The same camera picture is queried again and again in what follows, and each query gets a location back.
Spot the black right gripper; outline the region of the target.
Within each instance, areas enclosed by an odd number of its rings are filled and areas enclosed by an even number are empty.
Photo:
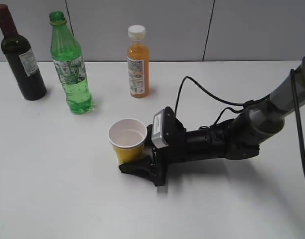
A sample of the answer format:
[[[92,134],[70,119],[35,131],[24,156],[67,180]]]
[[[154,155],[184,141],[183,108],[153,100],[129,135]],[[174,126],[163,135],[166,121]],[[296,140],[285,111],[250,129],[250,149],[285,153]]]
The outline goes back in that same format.
[[[144,148],[153,148],[153,125],[147,126]],[[194,131],[179,130],[167,147],[154,152],[156,166],[150,156],[118,166],[124,174],[148,179],[155,186],[164,186],[167,169],[171,164],[224,158],[228,148],[228,125],[201,127]]]

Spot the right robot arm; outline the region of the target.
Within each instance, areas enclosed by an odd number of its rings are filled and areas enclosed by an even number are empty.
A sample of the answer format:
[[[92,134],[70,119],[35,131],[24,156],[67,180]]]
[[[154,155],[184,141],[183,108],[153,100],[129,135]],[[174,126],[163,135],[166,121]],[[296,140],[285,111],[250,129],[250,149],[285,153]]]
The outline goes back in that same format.
[[[166,107],[159,111],[147,127],[145,148],[151,155],[121,164],[119,169],[125,174],[147,178],[155,186],[164,186],[171,164],[255,157],[260,144],[283,129],[285,117],[304,105],[305,57],[269,95],[243,103],[235,119],[187,131],[176,118],[175,110]]]

